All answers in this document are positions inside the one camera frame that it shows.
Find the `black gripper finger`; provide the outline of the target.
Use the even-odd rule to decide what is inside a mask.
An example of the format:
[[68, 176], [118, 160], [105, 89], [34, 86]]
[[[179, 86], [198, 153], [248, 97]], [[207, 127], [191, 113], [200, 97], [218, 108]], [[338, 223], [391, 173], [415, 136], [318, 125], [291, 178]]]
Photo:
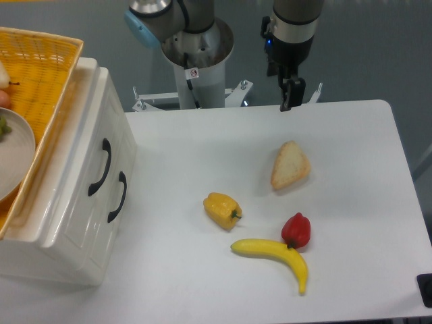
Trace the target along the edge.
[[279, 108], [281, 112], [290, 111], [293, 107], [301, 106], [306, 88], [306, 82], [303, 78], [282, 78], [279, 81], [279, 87], [282, 95]]

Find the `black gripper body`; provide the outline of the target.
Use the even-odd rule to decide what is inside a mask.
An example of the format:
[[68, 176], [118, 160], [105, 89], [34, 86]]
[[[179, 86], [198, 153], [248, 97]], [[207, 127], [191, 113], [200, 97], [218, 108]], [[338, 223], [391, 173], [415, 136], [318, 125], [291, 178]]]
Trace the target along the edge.
[[265, 16], [261, 36], [265, 39], [267, 75], [282, 78], [298, 75], [299, 65], [308, 57], [315, 35], [315, 18]]

